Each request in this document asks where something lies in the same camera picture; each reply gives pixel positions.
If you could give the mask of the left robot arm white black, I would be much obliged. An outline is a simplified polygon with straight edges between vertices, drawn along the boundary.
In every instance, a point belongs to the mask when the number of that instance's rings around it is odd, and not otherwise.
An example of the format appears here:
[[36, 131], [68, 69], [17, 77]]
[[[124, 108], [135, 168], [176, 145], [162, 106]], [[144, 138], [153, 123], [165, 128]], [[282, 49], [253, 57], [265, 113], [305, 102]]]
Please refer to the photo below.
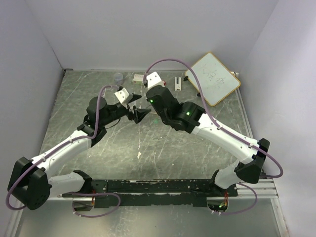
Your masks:
[[77, 193], [86, 197], [93, 193], [92, 178], [80, 170], [67, 175], [54, 176], [66, 162], [92, 148], [106, 135], [106, 126], [122, 117], [139, 123], [151, 110], [132, 108], [120, 102], [109, 105], [102, 96], [90, 100], [83, 123], [64, 141], [32, 159], [16, 161], [6, 196], [6, 205], [13, 210], [9, 198], [14, 196], [24, 207], [35, 210], [49, 197]]

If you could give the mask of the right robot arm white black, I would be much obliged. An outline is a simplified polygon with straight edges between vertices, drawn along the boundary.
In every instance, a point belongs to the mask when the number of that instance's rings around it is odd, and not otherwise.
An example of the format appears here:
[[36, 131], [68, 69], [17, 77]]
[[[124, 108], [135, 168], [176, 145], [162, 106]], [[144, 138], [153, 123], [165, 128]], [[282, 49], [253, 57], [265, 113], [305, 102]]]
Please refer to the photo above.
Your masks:
[[161, 85], [149, 89], [146, 97], [165, 125], [207, 139], [237, 158], [233, 164], [214, 172], [209, 185], [214, 196], [221, 196], [240, 181], [258, 183], [270, 146], [268, 140], [251, 139], [212, 121], [203, 107], [193, 102], [178, 102], [169, 89]]

